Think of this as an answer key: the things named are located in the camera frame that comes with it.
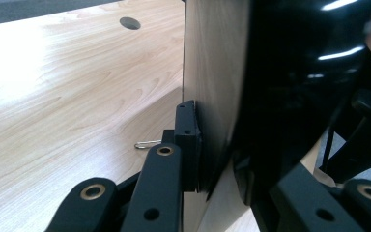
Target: wooden desk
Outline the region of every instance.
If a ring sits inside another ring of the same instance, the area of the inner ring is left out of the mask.
[[[141,169],[133,144],[174,127],[184,18],[128,0],[0,24],[0,232],[44,231],[81,181]]]

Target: desk surface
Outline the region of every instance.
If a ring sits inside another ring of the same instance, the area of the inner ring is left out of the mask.
[[[0,231],[43,231],[79,182],[140,170],[133,144],[174,127],[184,18],[128,0],[0,24]]]

